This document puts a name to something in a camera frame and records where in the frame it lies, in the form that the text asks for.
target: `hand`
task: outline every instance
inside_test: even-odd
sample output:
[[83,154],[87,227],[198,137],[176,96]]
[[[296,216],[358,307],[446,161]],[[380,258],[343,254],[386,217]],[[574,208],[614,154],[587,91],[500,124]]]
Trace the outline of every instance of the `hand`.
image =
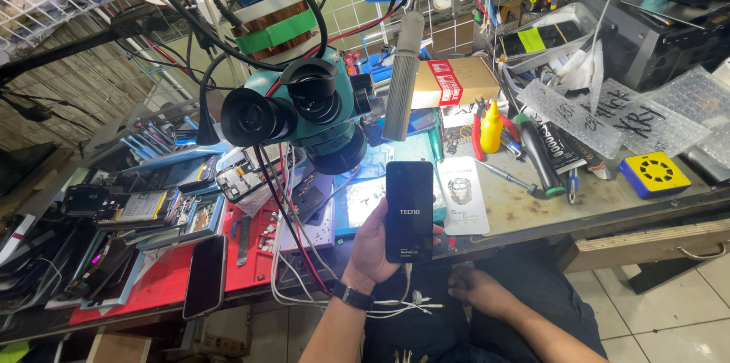
[[[375,284],[386,281],[401,266],[386,261],[386,228],[382,220],[387,212],[388,202],[382,199],[355,235],[350,261],[342,275],[343,284],[365,294],[370,294]],[[444,228],[433,225],[434,236],[443,232]],[[440,242],[441,239],[433,238],[434,246]]]
[[515,295],[491,277],[473,267],[457,266],[448,280],[449,294],[496,319],[506,320],[510,311],[522,304]]

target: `drawer handle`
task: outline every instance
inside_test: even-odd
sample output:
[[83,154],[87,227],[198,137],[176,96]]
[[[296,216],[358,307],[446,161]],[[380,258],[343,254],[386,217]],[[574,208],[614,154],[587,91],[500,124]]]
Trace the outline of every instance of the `drawer handle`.
[[677,249],[685,257],[688,257],[693,260],[705,261],[705,260],[710,260],[710,259],[714,259],[714,258],[719,258],[720,256],[723,256],[727,253],[728,248],[727,248],[727,245],[725,244],[725,242],[718,243],[717,246],[720,248],[720,253],[713,254],[713,255],[693,255],[693,254],[690,254],[687,250],[684,250],[681,246],[678,247]]

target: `yellow glue bottle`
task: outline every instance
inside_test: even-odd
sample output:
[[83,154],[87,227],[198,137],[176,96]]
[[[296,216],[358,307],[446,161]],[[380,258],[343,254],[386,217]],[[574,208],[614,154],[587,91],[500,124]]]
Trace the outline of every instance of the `yellow glue bottle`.
[[481,136],[479,137],[482,151],[486,153],[499,151],[499,137],[503,126],[499,109],[497,109],[497,101],[493,99],[492,105],[487,111],[487,116],[482,120]]

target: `dark pants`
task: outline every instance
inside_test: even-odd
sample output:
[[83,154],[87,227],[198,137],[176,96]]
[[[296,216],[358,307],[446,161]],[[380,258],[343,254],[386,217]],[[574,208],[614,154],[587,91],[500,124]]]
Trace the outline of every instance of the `dark pants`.
[[[474,264],[533,311],[606,357],[593,309],[580,299],[554,265],[525,254],[489,258]],[[395,361],[394,351],[402,356],[404,349],[413,350],[413,363],[424,355],[428,356],[428,363],[540,362],[525,339],[507,323],[473,310],[470,327],[461,302],[446,292],[449,273],[451,268],[446,266],[415,270],[411,277],[411,293],[418,290],[432,298],[424,303],[444,305],[440,309],[428,309],[433,315],[410,310],[388,319],[367,319],[363,363],[390,363]],[[400,299],[404,289],[405,276],[399,273],[377,285],[373,295],[378,300]]]

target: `wristwatch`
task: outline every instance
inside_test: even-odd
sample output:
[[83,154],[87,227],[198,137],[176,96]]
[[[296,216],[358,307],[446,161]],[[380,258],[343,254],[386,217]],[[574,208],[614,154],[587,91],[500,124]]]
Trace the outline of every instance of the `wristwatch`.
[[363,311],[370,311],[375,303],[375,298],[365,293],[358,292],[340,281],[334,283],[332,294],[339,297],[342,302]]

